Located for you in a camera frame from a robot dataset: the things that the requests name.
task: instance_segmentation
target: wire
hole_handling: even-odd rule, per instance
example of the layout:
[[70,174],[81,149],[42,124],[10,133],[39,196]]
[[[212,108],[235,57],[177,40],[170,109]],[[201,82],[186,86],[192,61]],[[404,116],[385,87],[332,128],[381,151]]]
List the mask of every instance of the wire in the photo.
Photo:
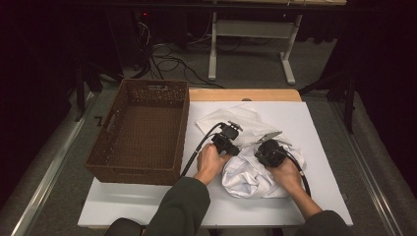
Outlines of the wire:
[[198,43],[198,42],[201,42],[201,41],[205,41],[205,40],[207,40],[207,39],[211,38],[211,36],[206,37],[206,36],[208,35],[208,33],[209,33],[209,26],[210,26],[211,20],[212,20],[212,13],[209,15],[209,19],[208,19],[208,26],[207,26],[207,28],[206,28],[206,32],[205,32],[205,33],[203,34],[203,36],[202,36],[200,39],[198,39],[197,41],[189,42],[189,43],[188,43],[189,45],[191,45],[191,44],[195,44],[195,43]]
[[[160,49],[160,48],[168,49],[168,52],[166,52],[163,55],[159,55],[159,56],[154,55],[155,51],[158,50],[158,49]],[[217,88],[224,89],[223,86],[220,86],[220,85],[217,85],[215,83],[210,83],[210,82],[208,82],[206,80],[203,80],[197,74],[197,72],[195,70],[193,70],[191,67],[189,67],[183,60],[181,60],[181,59],[179,59],[177,57],[172,56],[171,55],[172,52],[173,52],[172,49],[167,44],[165,44],[165,45],[159,45],[159,46],[157,46],[157,47],[155,47],[153,49],[153,51],[152,51],[152,57],[160,59],[160,61],[155,64],[155,68],[159,72],[170,72],[170,71],[173,71],[173,70],[179,68],[180,66],[182,66],[183,67],[184,78],[190,84],[192,84],[192,85],[199,85],[199,86],[211,86],[211,87],[217,87]],[[161,69],[162,65],[165,64],[165,63],[173,63],[173,66],[171,68]],[[195,82],[191,81],[189,79],[189,77],[187,76],[187,71],[191,71],[193,73],[194,77],[197,78],[197,80],[201,81],[201,83],[195,83]]]
[[197,154],[199,153],[200,149],[203,146],[203,143],[206,141],[206,139],[208,139],[210,137],[211,132],[219,127],[225,125],[223,122],[217,123],[216,125],[214,125],[208,132],[207,134],[203,137],[203,139],[200,141],[199,145],[196,147],[196,149],[194,150],[193,154],[191,155],[190,159],[187,162],[187,165],[185,166],[183,172],[181,173],[181,177],[185,176],[188,172],[188,169],[190,169],[191,164],[193,163],[194,159],[196,158]]
[[294,157],[294,155],[291,154],[291,152],[284,150],[286,156],[294,163],[295,167],[297,167],[297,170],[300,172],[301,179],[303,180],[304,188],[306,190],[306,193],[312,197],[312,193],[310,191],[309,182],[307,181],[307,177],[304,174],[303,169],[301,168],[300,164],[298,163],[297,159]]

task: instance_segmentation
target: metal rail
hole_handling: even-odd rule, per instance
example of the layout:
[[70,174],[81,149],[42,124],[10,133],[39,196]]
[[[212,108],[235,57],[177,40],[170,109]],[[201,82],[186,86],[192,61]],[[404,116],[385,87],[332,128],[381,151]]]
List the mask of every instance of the metal rail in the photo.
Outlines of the metal rail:
[[390,236],[402,236],[401,229],[399,228],[398,223],[396,222],[395,217],[392,214],[389,203],[386,196],[381,190],[377,180],[372,174],[371,169],[368,166],[368,163],[359,148],[355,137],[350,134],[344,126],[343,122],[343,112],[340,106],[336,102],[330,102],[330,108],[337,117],[337,121],[340,126],[343,128],[344,135],[346,136],[350,146],[355,155],[355,162],[358,166],[359,173],[361,174],[362,179],[364,180],[365,186],[368,189],[369,195],[371,196],[372,201],[374,202],[375,208],[380,215],[380,218],[386,228],[387,234]]
[[355,8],[351,6],[322,6],[322,5],[286,5],[265,3],[155,3],[155,2],[74,2],[64,1],[59,3],[63,7],[73,8],[128,8],[145,10],[169,10],[169,11],[201,11],[201,12],[263,12],[286,14],[338,14],[356,15],[377,13],[378,8]]

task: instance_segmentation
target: crumpled white fabric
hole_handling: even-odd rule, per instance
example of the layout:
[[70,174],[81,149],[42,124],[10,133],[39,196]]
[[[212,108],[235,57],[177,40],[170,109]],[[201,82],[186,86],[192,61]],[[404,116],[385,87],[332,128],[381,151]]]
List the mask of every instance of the crumpled white fabric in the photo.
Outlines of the crumpled white fabric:
[[[236,198],[286,198],[286,191],[278,186],[265,167],[258,162],[254,155],[255,142],[263,135],[278,131],[275,127],[262,121],[259,113],[250,105],[250,102],[243,103],[228,109],[219,109],[210,115],[196,121],[198,127],[206,134],[214,125],[219,122],[232,121],[239,124],[243,132],[233,145],[240,147],[241,151],[237,156],[231,158],[224,166],[221,183],[226,191]],[[291,146],[291,142],[280,134],[274,137],[278,143],[298,160],[304,169],[306,163],[300,149]]]
[[[300,166],[305,161],[300,149],[283,146],[297,159]],[[288,193],[273,180],[270,172],[254,156],[254,146],[244,147],[224,166],[221,184],[236,198],[287,198]]]
[[[264,123],[259,113],[255,111],[249,102],[228,109],[218,109],[196,121],[196,124],[206,134],[217,123],[223,122],[228,124],[228,121],[240,125],[243,130],[242,132],[239,131],[239,136],[232,141],[232,144],[237,147],[252,145],[263,135],[278,131],[275,127]],[[219,128],[214,130],[214,133],[218,132],[220,132]],[[275,139],[290,144],[283,134],[276,136]]]

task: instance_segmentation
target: white table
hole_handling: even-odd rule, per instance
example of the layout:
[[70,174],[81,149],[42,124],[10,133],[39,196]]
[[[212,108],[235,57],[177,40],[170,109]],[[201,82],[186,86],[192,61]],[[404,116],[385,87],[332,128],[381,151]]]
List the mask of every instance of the white table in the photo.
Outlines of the white table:
[[[300,101],[250,101],[264,122],[282,130],[300,148],[307,161],[305,174],[312,197],[323,209],[332,209],[352,225],[352,219],[338,190],[316,128],[306,103]],[[204,134],[195,121],[219,108],[237,105],[238,101],[192,101],[184,148],[184,168]],[[196,173],[196,161],[188,176]],[[170,187],[132,184],[108,184],[93,180],[79,219],[83,227],[108,227],[119,217],[147,225]],[[282,227],[304,223],[291,199],[236,199],[221,186],[220,176],[208,186],[211,205],[202,227]]]

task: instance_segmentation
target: brown wicker basket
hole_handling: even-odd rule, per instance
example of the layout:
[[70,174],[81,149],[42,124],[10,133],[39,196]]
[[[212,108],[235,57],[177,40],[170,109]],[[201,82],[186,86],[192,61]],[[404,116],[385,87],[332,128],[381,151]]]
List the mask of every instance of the brown wicker basket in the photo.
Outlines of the brown wicker basket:
[[189,106],[187,82],[123,80],[86,169],[100,182],[173,185]]

